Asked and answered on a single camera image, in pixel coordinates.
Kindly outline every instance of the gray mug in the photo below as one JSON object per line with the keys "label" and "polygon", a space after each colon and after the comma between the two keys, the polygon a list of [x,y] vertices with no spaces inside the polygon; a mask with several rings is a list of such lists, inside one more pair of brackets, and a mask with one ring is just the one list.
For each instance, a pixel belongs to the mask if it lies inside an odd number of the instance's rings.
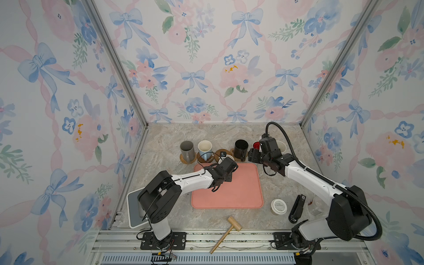
{"label": "gray mug", "polygon": [[180,144],[181,154],[185,162],[190,163],[195,158],[194,145],[190,141],[184,141]]}

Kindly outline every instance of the red cup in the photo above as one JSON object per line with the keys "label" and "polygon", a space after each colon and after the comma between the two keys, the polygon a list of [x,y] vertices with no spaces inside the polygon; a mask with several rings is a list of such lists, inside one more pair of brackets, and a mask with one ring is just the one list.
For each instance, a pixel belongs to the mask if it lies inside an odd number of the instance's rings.
{"label": "red cup", "polygon": [[254,149],[258,149],[259,150],[259,146],[260,146],[259,142],[253,143],[253,148]]}

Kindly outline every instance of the gray marble surface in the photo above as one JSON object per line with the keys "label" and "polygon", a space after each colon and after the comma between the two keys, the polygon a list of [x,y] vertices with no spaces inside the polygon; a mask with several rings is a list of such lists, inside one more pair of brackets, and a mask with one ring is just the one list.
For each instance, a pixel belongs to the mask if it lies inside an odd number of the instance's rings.
{"label": "gray marble surface", "polygon": [[[313,153],[298,125],[285,125],[290,141],[297,157],[310,168],[320,172]],[[185,165],[179,159],[179,144],[190,140],[195,145],[202,140],[212,143],[212,150],[230,150],[238,139],[246,140],[249,145],[258,141],[265,133],[265,124],[154,124],[150,126],[148,137],[143,148],[142,157],[136,173],[130,183],[129,192],[145,187],[156,174],[167,170],[169,174],[186,174],[193,171],[195,164]],[[269,134],[276,140],[287,142],[283,134],[275,126],[270,126]],[[307,202],[313,198],[313,193],[299,183],[283,177],[266,175],[261,165],[257,165],[261,182],[264,205],[260,209],[194,209],[191,206],[191,193],[183,194],[176,202],[168,220],[171,228],[181,229],[227,229],[227,218],[233,216],[244,229],[290,229],[294,225],[288,221],[288,215],[298,194],[304,194]],[[274,215],[271,211],[271,201],[280,198],[287,204],[287,213]],[[302,217],[299,221],[314,220],[305,203]],[[128,228],[128,213],[126,203],[122,209],[122,217],[118,227]]]}

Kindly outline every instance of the pink mat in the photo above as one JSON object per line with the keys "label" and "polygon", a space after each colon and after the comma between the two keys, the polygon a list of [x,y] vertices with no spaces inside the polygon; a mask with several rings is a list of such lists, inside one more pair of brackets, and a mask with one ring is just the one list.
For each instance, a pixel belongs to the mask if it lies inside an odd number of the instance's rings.
{"label": "pink mat", "polygon": [[[191,205],[196,209],[254,209],[264,205],[258,169],[252,163],[237,163],[238,169],[233,173],[231,182],[224,182],[221,187],[195,190],[191,195]],[[199,164],[194,171],[201,169]]]}

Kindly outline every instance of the wallpaper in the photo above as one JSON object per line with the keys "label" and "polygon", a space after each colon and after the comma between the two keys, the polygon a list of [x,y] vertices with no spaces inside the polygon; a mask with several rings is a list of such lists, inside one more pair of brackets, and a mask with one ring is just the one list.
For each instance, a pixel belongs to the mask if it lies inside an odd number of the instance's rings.
{"label": "wallpaper", "polygon": [[84,264],[142,126],[79,1],[0,7],[0,264]]}
{"label": "wallpaper", "polygon": [[299,122],[366,2],[95,0],[155,123]]}
{"label": "wallpaper", "polygon": [[424,264],[423,16],[423,0],[383,0],[304,127],[322,172],[379,217],[366,242],[379,265]]}

